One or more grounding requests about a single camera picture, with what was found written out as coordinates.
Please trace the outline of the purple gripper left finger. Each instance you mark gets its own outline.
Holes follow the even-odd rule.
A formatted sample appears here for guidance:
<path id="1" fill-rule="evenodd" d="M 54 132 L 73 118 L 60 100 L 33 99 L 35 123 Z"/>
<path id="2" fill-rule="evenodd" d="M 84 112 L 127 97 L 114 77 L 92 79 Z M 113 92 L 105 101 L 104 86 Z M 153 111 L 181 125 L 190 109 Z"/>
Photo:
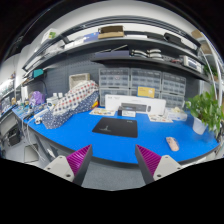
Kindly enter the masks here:
<path id="1" fill-rule="evenodd" d="M 59 155 L 44 170 L 81 186 L 92 155 L 92 145 L 87 145 L 67 157 Z"/>

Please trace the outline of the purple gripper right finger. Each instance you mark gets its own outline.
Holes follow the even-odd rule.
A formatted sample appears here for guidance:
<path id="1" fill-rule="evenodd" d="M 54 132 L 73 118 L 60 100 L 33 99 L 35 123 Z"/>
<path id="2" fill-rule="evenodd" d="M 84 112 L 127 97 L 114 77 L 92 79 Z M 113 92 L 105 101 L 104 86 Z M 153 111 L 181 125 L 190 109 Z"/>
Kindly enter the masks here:
<path id="1" fill-rule="evenodd" d="M 169 155 L 160 156 L 140 145 L 135 146 L 135 155 L 146 184 L 182 169 L 182 166 Z"/>

